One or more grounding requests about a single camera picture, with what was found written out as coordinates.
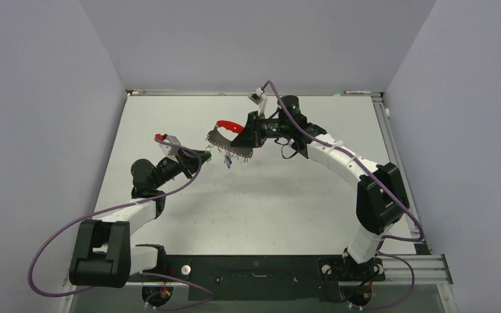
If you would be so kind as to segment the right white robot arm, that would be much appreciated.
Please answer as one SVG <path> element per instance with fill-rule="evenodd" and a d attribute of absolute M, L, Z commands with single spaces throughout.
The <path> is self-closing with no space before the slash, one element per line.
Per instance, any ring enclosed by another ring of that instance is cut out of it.
<path fill-rule="evenodd" d="M 360 156 L 326 129 L 309 122 L 297 96 L 280 97 L 271 117 L 264 114 L 268 97 L 261 89 L 251 92 L 249 100 L 258 110 L 248 114 L 245 125 L 229 128 L 236 136 L 228 141 L 228 150 L 250 158 L 268 139 L 284 139 L 294 154 L 325 166 L 354 186 L 359 228 L 344 252 L 342 270 L 351 279 L 361 278 L 390 229 L 409 212 L 400 170 L 393 163 L 380 164 Z"/>

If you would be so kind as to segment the red-handled metal key holder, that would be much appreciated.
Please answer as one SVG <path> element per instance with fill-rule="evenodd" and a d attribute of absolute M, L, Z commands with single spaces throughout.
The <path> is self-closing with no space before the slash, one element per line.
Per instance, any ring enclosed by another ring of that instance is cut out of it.
<path fill-rule="evenodd" d="M 224 151 L 229 158 L 242 158 L 245 162 L 253 156 L 252 148 L 232 147 L 232 140 L 224 136 L 220 129 L 230 131 L 233 134 L 241 134 L 244 126 L 233 121 L 219 120 L 215 123 L 212 130 L 207 133 L 206 140 L 212 146 L 215 146 L 219 151 Z"/>

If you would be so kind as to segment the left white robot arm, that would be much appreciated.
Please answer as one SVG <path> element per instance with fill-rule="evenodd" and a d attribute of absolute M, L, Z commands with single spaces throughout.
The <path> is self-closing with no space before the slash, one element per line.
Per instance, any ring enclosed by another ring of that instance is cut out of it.
<path fill-rule="evenodd" d="M 180 174 L 192 179 L 199 163 L 210 158 L 209 151 L 192 154 L 178 149 L 157 164 L 144 158 L 136 160 L 130 169 L 133 184 L 130 206 L 80 223 L 70 262 L 70 283 L 122 288 L 139 272 L 151 280 L 163 279 L 168 272 L 164 247 L 134 244 L 131 237 L 164 211 L 166 198 L 160 187 Z"/>

